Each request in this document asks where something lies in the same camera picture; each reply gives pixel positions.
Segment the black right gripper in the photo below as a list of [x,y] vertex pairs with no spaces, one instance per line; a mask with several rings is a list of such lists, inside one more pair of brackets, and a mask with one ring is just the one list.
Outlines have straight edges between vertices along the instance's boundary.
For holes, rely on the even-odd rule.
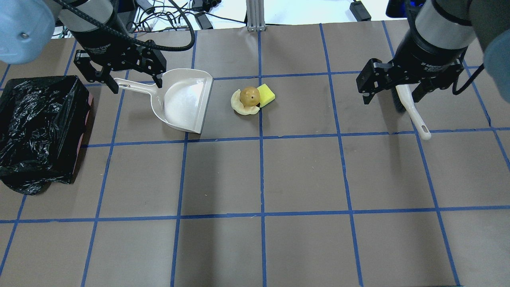
[[426,94],[437,88],[447,89],[459,78],[466,51],[467,47],[421,47],[413,38],[405,38],[390,61],[368,60],[356,78],[357,91],[362,93],[364,105],[368,105],[382,90],[400,84],[418,84],[413,90],[413,102],[419,103]]

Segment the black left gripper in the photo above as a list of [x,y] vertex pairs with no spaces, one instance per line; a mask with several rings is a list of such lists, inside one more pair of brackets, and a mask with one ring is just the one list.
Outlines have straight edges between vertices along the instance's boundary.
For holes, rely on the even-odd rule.
[[100,82],[118,94],[119,86],[110,75],[113,71],[134,69],[153,76],[158,88],[163,87],[162,75],[166,72],[167,61],[161,51],[134,44],[102,29],[75,31],[74,37],[91,60],[102,68]]

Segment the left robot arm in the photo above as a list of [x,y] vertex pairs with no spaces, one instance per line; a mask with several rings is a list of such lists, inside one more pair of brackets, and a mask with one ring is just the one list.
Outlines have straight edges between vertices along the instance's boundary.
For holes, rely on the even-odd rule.
[[153,41],[131,39],[109,0],[2,0],[0,58],[26,64],[40,56],[60,21],[82,49],[74,64],[86,81],[106,84],[118,93],[113,71],[133,69],[150,75],[158,88],[166,60]]

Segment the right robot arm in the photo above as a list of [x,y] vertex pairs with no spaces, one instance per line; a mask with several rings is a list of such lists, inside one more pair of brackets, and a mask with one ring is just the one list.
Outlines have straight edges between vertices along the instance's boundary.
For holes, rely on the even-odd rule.
[[392,60],[372,58],[357,76],[365,105],[398,85],[416,84],[415,103],[436,89],[456,86],[474,40],[483,52],[478,73],[486,71],[509,101],[508,0],[390,0],[386,15],[406,18],[409,29]]

